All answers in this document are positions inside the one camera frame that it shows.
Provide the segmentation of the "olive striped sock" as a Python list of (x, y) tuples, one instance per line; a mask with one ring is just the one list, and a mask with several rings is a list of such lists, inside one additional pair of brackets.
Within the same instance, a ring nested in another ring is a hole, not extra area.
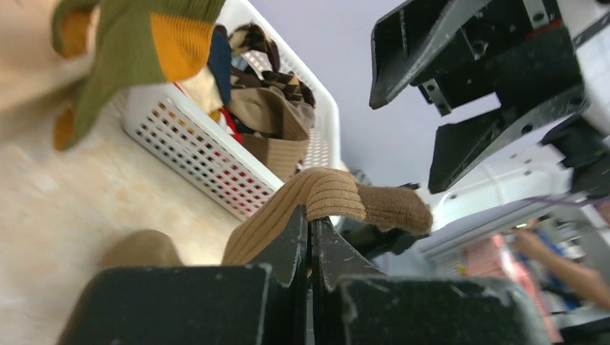
[(68, 150), (83, 139), (117, 92), (196, 75), (208, 62), (223, 6), (215, 0), (58, 1), (51, 39), (63, 58), (86, 53), (94, 10), (99, 20), (91, 71), (55, 122), (55, 150)]

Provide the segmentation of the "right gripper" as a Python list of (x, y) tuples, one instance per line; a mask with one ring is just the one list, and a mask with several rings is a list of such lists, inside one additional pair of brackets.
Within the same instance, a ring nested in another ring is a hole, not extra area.
[(588, 105), (556, 1), (405, 1), (375, 23), (370, 42), (372, 109), (408, 86), (441, 115), (490, 94), (503, 105), (438, 127), (430, 193)]

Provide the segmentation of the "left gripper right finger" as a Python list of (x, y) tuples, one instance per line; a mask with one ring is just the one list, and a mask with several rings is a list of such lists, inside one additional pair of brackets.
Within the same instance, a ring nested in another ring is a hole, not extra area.
[(533, 300), (500, 277), (383, 274), (328, 221), (310, 224), (316, 344), (550, 344)]

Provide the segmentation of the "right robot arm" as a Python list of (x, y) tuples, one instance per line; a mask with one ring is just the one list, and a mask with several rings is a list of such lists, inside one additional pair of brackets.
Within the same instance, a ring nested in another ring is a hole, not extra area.
[(427, 185), (434, 228), (514, 201), (609, 197), (607, 1), (405, 1), (371, 32), (369, 104), (406, 87), (442, 116), (484, 96), (496, 109), (437, 128)]

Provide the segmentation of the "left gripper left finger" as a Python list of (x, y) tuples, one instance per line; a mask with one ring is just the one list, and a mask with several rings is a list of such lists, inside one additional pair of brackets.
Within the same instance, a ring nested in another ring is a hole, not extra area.
[(123, 267), (83, 289), (60, 344), (304, 344), (304, 207), (244, 265)]

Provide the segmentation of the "tan ribbed sock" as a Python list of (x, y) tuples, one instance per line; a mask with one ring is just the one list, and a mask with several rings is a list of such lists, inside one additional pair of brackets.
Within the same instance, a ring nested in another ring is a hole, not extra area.
[(291, 178), (307, 153), (314, 108), (272, 86), (233, 89), (227, 110), (254, 131), (243, 134), (242, 145), (280, 180)]
[[(342, 170), (313, 167), (288, 180), (229, 236), (223, 265), (243, 265), (261, 253), (286, 227), (294, 209), (303, 206), (308, 220), (344, 216), (379, 227), (414, 234), (431, 231), (433, 216), (409, 188), (358, 183)], [(161, 231), (135, 231), (119, 240), (101, 258), (101, 267), (181, 267), (172, 238)]]

